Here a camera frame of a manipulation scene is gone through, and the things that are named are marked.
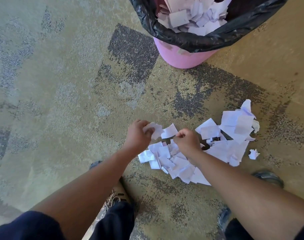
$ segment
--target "floor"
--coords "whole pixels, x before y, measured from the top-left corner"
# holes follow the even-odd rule
[[[128,0],[0,0],[0,224],[123,143],[135,118],[196,128],[252,100],[240,167],[269,168],[304,198],[304,0],[189,70],[166,64]],[[219,239],[224,203],[134,159],[132,239]]]

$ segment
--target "black object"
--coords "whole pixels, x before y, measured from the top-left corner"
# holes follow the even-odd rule
[[[134,228],[134,208],[120,201],[112,206],[100,220],[89,240],[129,240]]]
[[[228,7],[227,24],[207,34],[180,32],[164,27],[155,16],[155,0],[130,0],[142,27],[153,37],[176,45],[188,52],[207,52],[227,47],[273,16],[287,0],[232,0]]]

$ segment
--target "black garbage bag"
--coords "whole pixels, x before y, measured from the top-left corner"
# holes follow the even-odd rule
[[[153,37],[176,45],[188,52],[207,52],[227,47],[273,16],[287,0],[232,0],[228,6],[227,23],[206,36],[180,32],[164,27],[157,21],[160,0],[130,0],[142,26]]]

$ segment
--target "pink trash can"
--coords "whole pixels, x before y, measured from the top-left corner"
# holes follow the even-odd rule
[[[216,49],[207,52],[190,53],[175,45],[158,40],[155,37],[153,37],[153,39],[162,58],[175,68],[187,69],[195,67],[217,52]]]

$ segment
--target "pile of paper scraps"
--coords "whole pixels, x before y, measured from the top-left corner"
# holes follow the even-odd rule
[[[247,99],[240,109],[223,111],[221,125],[217,125],[210,118],[198,126],[195,131],[201,134],[202,139],[210,145],[210,148],[206,150],[208,154],[235,167],[240,164],[249,142],[255,140],[250,137],[250,133],[253,130],[254,133],[257,133],[260,129],[259,122],[254,118],[256,117],[251,113],[251,101]],[[145,126],[143,131],[145,132],[149,128],[155,128],[152,134],[154,140],[158,137],[170,138],[178,133],[174,124],[162,129],[162,125],[152,122]],[[221,130],[232,139],[227,140]],[[138,155],[140,162],[149,162],[151,169],[161,169],[170,174],[172,179],[179,177],[187,184],[193,182],[210,185],[202,172],[179,151],[178,145],[174,143],[173,139],[170,141],[169,145],[161,141],[149,145],[148,150]],[[250,159],[256,159],[260,154],[256,149],[251,149],[250,152]]]
[[[205,36],[222,25],[231,0],[164,0],[157,14],[158,22],[174,32],[190,32]]]

